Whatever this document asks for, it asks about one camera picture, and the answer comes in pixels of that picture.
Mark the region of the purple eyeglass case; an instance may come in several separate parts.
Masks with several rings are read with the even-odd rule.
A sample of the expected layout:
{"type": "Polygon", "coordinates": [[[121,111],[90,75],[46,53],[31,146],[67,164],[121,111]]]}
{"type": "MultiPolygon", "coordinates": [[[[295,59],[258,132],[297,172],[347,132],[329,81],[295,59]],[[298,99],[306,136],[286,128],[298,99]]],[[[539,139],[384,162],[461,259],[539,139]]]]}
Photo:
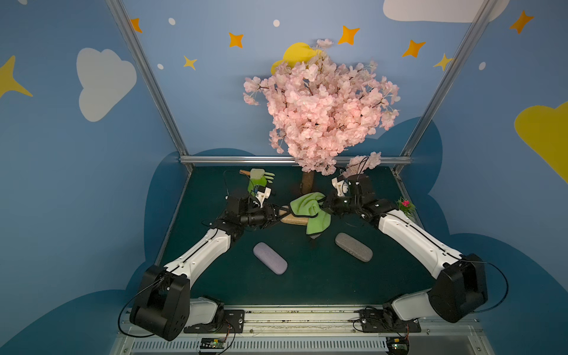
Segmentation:
{"type": "Polygon", "coordinates": [[[282,275],[288,269],[288,263],[273,248],[265,243],[258,243],[253,248],[254,256],[276,275],[282,275]]]}

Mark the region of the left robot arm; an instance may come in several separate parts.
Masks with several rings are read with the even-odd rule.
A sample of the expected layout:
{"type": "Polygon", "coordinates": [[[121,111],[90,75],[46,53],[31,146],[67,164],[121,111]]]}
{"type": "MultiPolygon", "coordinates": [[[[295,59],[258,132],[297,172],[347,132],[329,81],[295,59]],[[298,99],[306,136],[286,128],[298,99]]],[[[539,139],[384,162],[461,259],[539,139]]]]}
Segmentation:
{"type": "Polygon", "coordinates": [[[127,302],[130,322],[150,336],[172,341],[187,328],[204,331],[229,328],[224,304],[208,297],[191,298],[192,287],[222,254],[230,250],[246,228],[269,228],[291,215],[259,198],[229,196],[225,210],[211,223],[192,248],[165,266],[150,266],[143,274],[138,293],[127,302]]]}

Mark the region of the green black work glove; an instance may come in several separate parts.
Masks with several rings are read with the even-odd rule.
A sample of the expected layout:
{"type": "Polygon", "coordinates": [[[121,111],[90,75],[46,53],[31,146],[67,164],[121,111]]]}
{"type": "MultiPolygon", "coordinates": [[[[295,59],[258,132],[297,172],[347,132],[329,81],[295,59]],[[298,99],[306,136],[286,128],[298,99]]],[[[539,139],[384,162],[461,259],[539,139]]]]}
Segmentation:
{"type": "Polygon", "coordinates": [[[255,195],[259,186],[266,187],[268,183],[274,181],[275,174],[264,169],[254,168],[248,172],[248,178],[248,192],[255,195]]]}

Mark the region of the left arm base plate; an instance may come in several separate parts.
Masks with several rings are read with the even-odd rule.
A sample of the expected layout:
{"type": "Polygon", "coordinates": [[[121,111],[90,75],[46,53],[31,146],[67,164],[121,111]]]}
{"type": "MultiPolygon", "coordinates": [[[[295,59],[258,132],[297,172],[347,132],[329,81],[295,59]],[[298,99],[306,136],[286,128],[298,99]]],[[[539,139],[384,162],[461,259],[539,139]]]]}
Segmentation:
{"type": "Polygon", "coordinates": [[[213,321],[207,324],[196,324],[186,327],[185,334],[221,334],[230,330],[231,333],[242,334],[246,312],[243,309],[229,309],[217,313],[213,321]]]}

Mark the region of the pink cherry blossom tree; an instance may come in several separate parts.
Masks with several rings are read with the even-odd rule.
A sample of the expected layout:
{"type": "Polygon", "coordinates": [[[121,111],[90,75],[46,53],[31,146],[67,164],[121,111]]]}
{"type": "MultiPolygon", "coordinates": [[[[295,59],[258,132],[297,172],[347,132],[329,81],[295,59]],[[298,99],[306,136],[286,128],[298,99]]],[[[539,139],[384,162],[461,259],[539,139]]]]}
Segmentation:
{"type": "Polygon", "coordinates": [[[399,87],[377,77],[377,63],[337,64],[327,53],[333,44],[328,38],[313,47],[300,44],[273,66],[271,76],[243,84],[248,105],[257,106],[258,95],[267,101],[271,147],[288,153],[305,174],[333,175],[337,156],[378,129],[390,130],[399,115],[393,108],[399,87]]]}

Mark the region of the right aluminium frame post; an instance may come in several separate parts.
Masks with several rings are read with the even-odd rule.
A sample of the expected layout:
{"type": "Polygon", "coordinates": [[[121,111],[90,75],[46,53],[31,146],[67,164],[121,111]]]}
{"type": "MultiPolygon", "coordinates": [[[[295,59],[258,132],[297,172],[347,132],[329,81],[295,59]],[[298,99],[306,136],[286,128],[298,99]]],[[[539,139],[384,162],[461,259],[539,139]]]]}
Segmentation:
{"type": "Polygon", "coordinates": [[[439,82],[429,104],[418,120],[417,125],[414,127],[414,130],[400,153],[400,160],[404,161],[404,163],[393,166],[393,174],[395,174],[396,177],[399,178],[402,170],[412,163],[412,154],[417,148],[431,121],[433,121],[433,118],[445,100],[445,97],[451,90],[454,81],[458,78],[467,59],[489,25],[491,14],[497,4],[497,0],[486,0],[480,5],[477,14],[473,17],[473,21],[464,35],[464,38],[454,53],[454,60],[450,63],[450,67],[446,69],[445,74],[442,76],[442,79],[439,82]]]}

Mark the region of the aluminium frame post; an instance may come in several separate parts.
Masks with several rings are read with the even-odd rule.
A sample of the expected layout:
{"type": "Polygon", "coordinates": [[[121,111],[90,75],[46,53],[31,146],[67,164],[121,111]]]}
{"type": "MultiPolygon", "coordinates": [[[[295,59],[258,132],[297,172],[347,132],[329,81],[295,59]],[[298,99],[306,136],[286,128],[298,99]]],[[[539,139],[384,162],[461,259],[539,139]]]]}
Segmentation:
{"type": "Polygon", "coordinates": [[[152,72],[149,60],[146,57],[140,40],[138,39],[136,31],[134,30],[132,22],[130,21],[130,18],[128,16],[127,9],[125,8],[123,2],[119,0],[106,0],[106,4],[109,7],[115,23],[118,25],[118,28],[121,31],[121,35],[123,36],[124,41],[126,42],[127,47],[133,56],[135,64],[144,80],[144,83],[146,84],[149,93],[152,96],[152,100],[154,101],[155,106],[162,118],[162,121],[164,122],[167,131],[170,134],[170,138],[172,139],[175,148],[180,155],[180,163],[186,167],[186,170],[189,174],[192,174],[193,164],[183,163],[181,161],[182,158],[189,155],[188,149],[186,148],[186,145],[181,137],[180,130],[175,122],[170,108],[167,105],[164,94],[159,87],[158,81],[154,73],[152,72]]]}
{"type": "Polygon", "coordinates": [[[480,5],[477,14],[473,17],[473,21],[464,35],[464,38],[454,53],[454,60],[450,63],[450,67],[446,69],[445,74],[442,76],[442,79],[439,82],[429,104],[418,120],[417,125],[414,127],[414,130],[400,153],[400,160],[404,161],[404,163],[393,166],[393,174],[395,174],[396,177],[399,178],[402,170],[412,163],[412,154],[417,148],[431,121],[433,121],[433,118],[445,100],[445,97],[451,90],[454,81],[458,78],[467,59],[489,25],[491,14],[497,4],[497,0],[486,0],[480,5]]]}

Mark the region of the left aluminium frame post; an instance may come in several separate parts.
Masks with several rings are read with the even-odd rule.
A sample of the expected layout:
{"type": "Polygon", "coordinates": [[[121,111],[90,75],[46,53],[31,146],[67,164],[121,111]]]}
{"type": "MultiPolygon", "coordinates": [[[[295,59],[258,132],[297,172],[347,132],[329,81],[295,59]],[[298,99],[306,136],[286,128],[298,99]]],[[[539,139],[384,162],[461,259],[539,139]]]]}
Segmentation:
{"type": "Polygon", "coordinates": [[[170,138],[172,139],[175,148],[180,155],[180,163],[186,167],[186,170],[189,174],[192,174],[193,164],[183,163],[181,161],[182,158],[189,155],[188,149],[186,148],[186,145],[181,137],[180,130],[175,122],[170,108],[167,105],[164,94],[159,87],[158,81],[154,73],[152,72],[149,60],[146,57],[140,40],[138,39],[136,31],[134,30],[132,22],[130,21],[130,18],[128,16],[127,9],[125,8],[123,2],[119,0],[106,0],[106,4],[109,7],[115,23],[118,25],[118,28],[121,31],[121,35],[123,36],[124,41],[126,42],[127,47],[133,56],[135,64],[144,80],[144,83],[146,84],[149,93],[152,96],[152,100],[154,101],[155,106],[162,118],[162,121],[164,122],[167,131],[170,134],[170,138]]]}

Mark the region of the small pink flower pot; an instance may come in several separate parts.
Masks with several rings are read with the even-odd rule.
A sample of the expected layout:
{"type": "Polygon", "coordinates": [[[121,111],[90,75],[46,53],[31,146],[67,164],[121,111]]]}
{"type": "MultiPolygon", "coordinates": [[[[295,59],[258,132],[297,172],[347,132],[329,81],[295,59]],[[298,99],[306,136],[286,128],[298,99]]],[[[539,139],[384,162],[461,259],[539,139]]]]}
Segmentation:
{"type": "Polygon", "coordinates": [[[415,205],[408,199],[400,198],[396,202],[396,204],[398,206],[398,209],[402,211],[407,217],[412,217],[416,212],[415,205]]]}

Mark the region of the left controller board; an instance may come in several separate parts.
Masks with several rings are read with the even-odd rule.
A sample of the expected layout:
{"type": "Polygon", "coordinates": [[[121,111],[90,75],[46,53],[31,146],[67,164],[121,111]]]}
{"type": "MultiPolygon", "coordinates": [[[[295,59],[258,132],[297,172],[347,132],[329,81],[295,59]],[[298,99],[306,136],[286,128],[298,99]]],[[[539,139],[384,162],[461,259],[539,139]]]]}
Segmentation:
{"type": "Polygon", "coordinates": [[[226,340],[221,338],[202,338],[199,350],[200,351],[223,351],[226,347],[226,340]]]}

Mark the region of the controller board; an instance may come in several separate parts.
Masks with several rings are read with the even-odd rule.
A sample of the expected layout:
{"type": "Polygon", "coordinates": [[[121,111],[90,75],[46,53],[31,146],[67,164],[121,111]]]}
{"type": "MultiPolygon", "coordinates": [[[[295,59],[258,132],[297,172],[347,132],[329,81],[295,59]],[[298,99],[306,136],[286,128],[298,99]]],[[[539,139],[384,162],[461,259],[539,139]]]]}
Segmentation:
{"type": "Polygon", "coordinates": [[[223,351],[226,347],[226,340],[221,338],[202,338],[199,350],[200,351],[223,351]]]}
{"type": "Polygon", "coordinates": [[[386,339],[387,355],[408,355],[410,350],[409,339],[405,337],[388,337],[386,339]]]}

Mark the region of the grey eyeglass case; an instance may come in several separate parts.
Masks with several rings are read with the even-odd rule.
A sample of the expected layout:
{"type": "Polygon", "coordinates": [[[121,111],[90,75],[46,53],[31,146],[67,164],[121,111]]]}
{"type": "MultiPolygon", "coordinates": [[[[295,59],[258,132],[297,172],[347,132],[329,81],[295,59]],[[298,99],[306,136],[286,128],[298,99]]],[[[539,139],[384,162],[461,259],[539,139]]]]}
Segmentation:
{"type": "Polygon", "coordinates": [[[339,233],[335,238],[335,244],[363,263],[368,263],[374,256],[373,251],[367,245],[346,233],[339,233]]]}

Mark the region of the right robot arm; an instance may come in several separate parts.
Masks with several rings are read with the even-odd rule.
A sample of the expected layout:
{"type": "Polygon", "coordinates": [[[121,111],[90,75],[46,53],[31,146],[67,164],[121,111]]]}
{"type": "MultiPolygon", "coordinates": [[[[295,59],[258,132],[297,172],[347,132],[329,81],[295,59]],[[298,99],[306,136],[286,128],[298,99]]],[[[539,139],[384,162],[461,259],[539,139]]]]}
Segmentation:
{"type": "Polygon", "coordinates": [[[488,301],[485,262],[443,244],[414,223],[397,204],[379,199],[364,174],[333,178],[334,191],[322,209],[335,216],[356,214],[413,255],[435,280],[432,288],[402,295],[383,305],[390,327],[439,316],[456,323],[488,301]]]}

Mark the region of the tan eyeglass case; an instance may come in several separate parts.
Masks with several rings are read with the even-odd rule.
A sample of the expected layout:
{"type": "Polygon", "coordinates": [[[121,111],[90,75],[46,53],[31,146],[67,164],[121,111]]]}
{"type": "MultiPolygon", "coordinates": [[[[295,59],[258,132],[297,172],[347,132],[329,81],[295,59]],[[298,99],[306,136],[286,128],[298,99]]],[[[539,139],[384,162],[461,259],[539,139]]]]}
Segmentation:
{"type": "Polygon", "coordinates": [[[295,226],[307,226],[309,222],[308,217],[295,217],[291,212],[280,210],[279,219],[281,223],[295,225],[295,226]]]}

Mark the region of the green grey microfiber cloth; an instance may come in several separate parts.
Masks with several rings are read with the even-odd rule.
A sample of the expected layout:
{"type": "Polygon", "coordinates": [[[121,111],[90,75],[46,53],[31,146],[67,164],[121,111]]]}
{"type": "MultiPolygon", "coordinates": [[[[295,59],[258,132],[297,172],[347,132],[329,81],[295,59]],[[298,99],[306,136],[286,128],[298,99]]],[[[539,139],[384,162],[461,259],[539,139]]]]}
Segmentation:
{"type": "Polygon", "coordinates": [[[325,200],[321,192],[311,192],[290,203],[292,214],[295,217],[308,219],[306,234],[311,239],[319,237],[331,225],[331,215],[325,212],[320,204],[325,200]]]}

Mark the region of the right controller board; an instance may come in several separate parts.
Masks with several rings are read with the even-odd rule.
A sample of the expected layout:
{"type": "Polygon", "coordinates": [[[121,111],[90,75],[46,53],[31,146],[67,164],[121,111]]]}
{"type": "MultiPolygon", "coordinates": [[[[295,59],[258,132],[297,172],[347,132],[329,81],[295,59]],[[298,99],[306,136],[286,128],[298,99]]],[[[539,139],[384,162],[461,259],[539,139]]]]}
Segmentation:
{"type": "Polygon", "coordinates": [[[388,337],[386,339],[387,355],[408,355],[410,350],[409,339],[405,337],[388,337]]]}

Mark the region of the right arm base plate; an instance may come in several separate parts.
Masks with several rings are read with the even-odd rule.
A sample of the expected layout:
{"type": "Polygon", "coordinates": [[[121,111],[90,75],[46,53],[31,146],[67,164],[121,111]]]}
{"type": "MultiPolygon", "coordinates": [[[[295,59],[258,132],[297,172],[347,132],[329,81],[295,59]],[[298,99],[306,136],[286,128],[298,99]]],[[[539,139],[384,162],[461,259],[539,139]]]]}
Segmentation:
{"type": "Polygon", "coordinates": [[[417,320],[404,321],[390,309],[366,307],[358,312],[358,323],[364,333],[420,333],[421,326],[417,320]]]}

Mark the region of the back aluminium frame bar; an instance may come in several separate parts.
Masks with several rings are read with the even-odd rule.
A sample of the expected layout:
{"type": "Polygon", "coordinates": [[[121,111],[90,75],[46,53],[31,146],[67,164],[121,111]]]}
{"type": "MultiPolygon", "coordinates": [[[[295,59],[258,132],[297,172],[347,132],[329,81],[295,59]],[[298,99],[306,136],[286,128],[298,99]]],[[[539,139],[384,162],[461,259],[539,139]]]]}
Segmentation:
{"type": "MultiPolygon", "coordinates": [[[[338,164],[347,164],[354,157],[340,156],[334,158],[338,164]]],[[[220,156],[220,155],[182,155],[182,164],[237,164],[237,165],[296,165],[295,159],[289,156],[220,156]]],[[[381,157],[386,165],[409,165],[411,157],[381,157]]]]}

